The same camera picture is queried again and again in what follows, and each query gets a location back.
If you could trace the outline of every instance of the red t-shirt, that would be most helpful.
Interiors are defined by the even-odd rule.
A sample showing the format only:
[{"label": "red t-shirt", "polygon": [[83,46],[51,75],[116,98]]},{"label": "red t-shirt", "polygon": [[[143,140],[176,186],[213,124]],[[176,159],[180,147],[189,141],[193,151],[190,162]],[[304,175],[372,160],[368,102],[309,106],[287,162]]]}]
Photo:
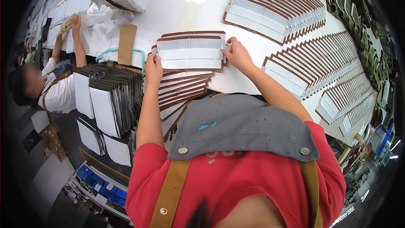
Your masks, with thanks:
[{"label": "red t-shirt", "polygon": [[[346,183],[336,157],[318,124],[311,129],[320,159],[316,160],[320,209],[329,227],[343,209]],[[148,228],[171,160],[154,143],[136,151],[128,187],[126,211],[137,228]],[[205,198],[215,227],[244,198],[266,195],[279,209],[288,228],[308,227],[308,201],[297,160],[261,151],[220,151],[192,158],[173,227],[185,227]]]}]

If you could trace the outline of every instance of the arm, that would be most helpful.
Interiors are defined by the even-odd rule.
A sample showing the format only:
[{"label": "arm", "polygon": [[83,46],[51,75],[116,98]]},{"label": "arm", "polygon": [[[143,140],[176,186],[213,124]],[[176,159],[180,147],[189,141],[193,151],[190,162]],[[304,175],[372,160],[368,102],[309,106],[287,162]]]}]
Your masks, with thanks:
[{"label": "arm", "polygon": [[163,76],[160,57],[154,63],[155,53],[148,56],[145,63],[146,88],[140,110],[138,129],[136,131],[136,149],[146,143],[159,144],[163,148],[163,130],[160,120],[158,90]]},{"label": "arm", "polygon": [[227,43],[232,43],[232,47],[230,51],[223,50],[226,58],[254,83],[269,105],[287,110],[302,121],[313,121],[299,100],[253,64],[248,51],[235,37],[231,37]]},{"label": "arm", "polygon": [[76,66],[84,67],[87,65],[86,53],[80,42],[80,26],[81,26],[81,16],[78,16],[78,22],[75,23],[73,18],[70,20],[70,25],[72,27],[72,35],[74,42],[74,54],[76,56]]},{"label": "arm", "polygon": [[28,42],[28,48],[27,48],[28,54],[31,53],[31,50],[32,50],[32,40],[33,40],[33,38],[31,38],[30,41]]},{"label": "arm", "polygon": [[62,34],[58,34],[56,37],[55,45],[53,46],[52,56],[56,63],[59,61],[60,49],[62,48]]}]

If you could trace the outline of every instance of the gray apron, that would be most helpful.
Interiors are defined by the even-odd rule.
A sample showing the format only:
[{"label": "gray apron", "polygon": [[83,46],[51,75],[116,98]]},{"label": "gray apron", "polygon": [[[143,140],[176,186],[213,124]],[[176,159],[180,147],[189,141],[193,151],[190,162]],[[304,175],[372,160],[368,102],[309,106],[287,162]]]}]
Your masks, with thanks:
[{"label": "gray apron", "polygon": [[267,151],[303,162],[320,158],[308,125],[246,94],[194,100],[177,128],[172,160],[214,151]]}]

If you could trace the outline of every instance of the apron strap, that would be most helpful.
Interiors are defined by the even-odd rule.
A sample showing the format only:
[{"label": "apron strap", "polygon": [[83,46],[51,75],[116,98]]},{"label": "apron strap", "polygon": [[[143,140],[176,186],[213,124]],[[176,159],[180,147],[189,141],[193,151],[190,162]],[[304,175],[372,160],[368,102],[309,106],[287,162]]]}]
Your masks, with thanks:
[{"label": "apron strap", "polygon": [[45,90],[45,93],[44,93],[44,95],[43,95],[43,97],[42,97],[42,105],[43,105],[43,107],[44,107],[44,110],[47,111],[48,113],[50,113],[50,112],[48,111],[47,107],[45,106],[45,96],[47,95],[49,89],[50,89],[53,85],[57,84],[57,83],[58,83],[59,81],[61,81],[62,79],[66,79],[66,78],[67,78],[68,76],[70,76],[70,75],[72,75],[72,73],[71,73],[70,71],[65,72],[64,74],[62,74],[62,76],[60,76],[59,78],[55,79],[55,80],[51,83],[51,85]]},{"label": "apron strap", "polygon": [[190,161],[191,159],[171,161],[152,216],[151,228],[172,227]]},{"label": "apron strap", "polygon": [[298,161],[308,200],[309,227],[323,228],[321,209],[319,208],[319,181],[315,160],[309,162]]}]

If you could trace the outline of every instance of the person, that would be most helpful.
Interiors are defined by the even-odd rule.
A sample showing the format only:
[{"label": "person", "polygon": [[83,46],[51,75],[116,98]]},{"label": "person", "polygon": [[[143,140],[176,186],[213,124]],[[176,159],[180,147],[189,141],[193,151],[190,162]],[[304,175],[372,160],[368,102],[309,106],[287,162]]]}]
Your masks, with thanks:
[{"label": "person", "polygon": [[[235,37],[227,43],[232,45],[223,51],[226,58],[256,85],[267,103],[247,94],[192,101],[168,152],[158,101],[163,70],[160,58],[150,54],[127,214],[135,227],[159,227],[153,220],[173,209],[158,205],[168,171],[179,161],[191,160],[175,215],[169,220],[172,225],[165,227],[329,227],[343,209],[346,183],[325,132],[301,102],[253,64]],[[310,220],[303,161],[316,164],[318,182],[316,177],[310,181],[319,191],[315,222]]]},{"label": "person", "polygon": [[[78,23],[70,21],[77,67],[87,65],[86,55],[80,42],[81,17]],[[69,65],[57,68],[62,35],[56,38],[52,56],[42,72],[33,63],[25,63],[10,74],[9,89],[18,106],[31,106],[47,112],[65,114],[76,109],[74,79]]]},{"label": "person", "polygon": [[21,67],[24,64],[24,60],[23,60],[23,53],[18,53],[17,57],[14,59],[14,67],[16,69],[18,69],[19,67]]},{"label": "person", "polygon": [[34,56],[35,56],[35,51],[32,51],[32,41],[33,38],[31,38],[28,42],[28,47],[27,47],[27,55],[24,59],[24,63],[33,63],[34,62]]}]

